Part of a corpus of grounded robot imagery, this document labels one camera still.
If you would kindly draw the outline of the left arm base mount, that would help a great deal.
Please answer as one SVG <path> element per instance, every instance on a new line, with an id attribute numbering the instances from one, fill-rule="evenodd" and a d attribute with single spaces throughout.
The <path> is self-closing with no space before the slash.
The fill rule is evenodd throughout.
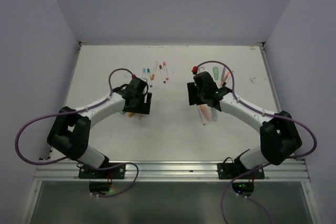
<path id="1" fill-rule="evenodd" d="M 113 180 L 125 179 L 125 173 L 127 171 L 126 166 L 131 165 L 135 168 L 136 174 L 133 181 L 128 187 L 117 191 L 111 192 L 111 186 Z M 87 164 L 82 164 L 79 167 L 79 179 L 88 179 L 89 182 L 89 193 L 96 198 L 112 198 L 118 195 L 122 195 L 134 187 L 135 182 L 140 173 L 139 167 L 133 162 L 123 162 L 123 163 L 104 163 L 102 167 L 92 168 Z"/>

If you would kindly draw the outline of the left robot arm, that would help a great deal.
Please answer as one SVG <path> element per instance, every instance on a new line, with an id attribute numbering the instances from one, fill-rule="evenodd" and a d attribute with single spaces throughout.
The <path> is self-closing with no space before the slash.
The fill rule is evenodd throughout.
<path id="1" fill-rule="evenodd" d="M 133 77 L 130 83 L 113 88 L 107 96 L 88 106 L 63 107 L 47 143 L 67 158 L 90 167 L 97 178 L 104 178 L 109 172 L 109 159 L 89 145 L 90 130 L 115 113 L 150 114 L 151 98 L 147 82 Z"/>

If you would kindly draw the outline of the orange pink highlighter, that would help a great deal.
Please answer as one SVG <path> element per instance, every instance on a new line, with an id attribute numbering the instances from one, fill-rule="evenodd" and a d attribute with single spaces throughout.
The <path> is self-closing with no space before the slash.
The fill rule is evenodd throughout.
<path id="1" fill-rule="evenodd" d="M 205 119 L 207 121 L 211 121 L 212 116 L 211 116 L 209 110 L 207 109 L 207 107 L 205 105 L 200 105 L 199 107 L 200 107 L 200 110 L 201 110 L 202 114 L 204 115 Z"/>

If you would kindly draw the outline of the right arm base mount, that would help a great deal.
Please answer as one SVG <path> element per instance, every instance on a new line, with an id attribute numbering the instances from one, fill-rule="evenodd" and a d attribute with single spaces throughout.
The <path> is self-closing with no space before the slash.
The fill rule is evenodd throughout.
<path id="1" fill-rule="evenodd" d="M 218 178 L 232 180 L 237 176 L 247 172 L 248 170 L 238 162 L 238 159 L 232 159 L 231 157 L 226 158 L 224 161 L 217 164 Z M 242 176 L 242 182 L 237 182 L 235 180 L 231 184 L 232 190 L 239 195 L 249 197 L 253 194 L 255 189 L 256 179 L 265 179 L 264 170 L 259 168 L 254 172 Z"/>

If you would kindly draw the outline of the red cap marker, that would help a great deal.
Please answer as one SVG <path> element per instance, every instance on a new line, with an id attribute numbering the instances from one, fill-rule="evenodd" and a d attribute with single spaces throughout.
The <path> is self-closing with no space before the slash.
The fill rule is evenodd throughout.
<path id="1" fill-rule="evenodd" d="M 221 87 L 225 86 L 227 82 L 228 82 L 227 77 L 225 77 L 224 81 L 220 83 L 220 86 L 221 86 Z"/>

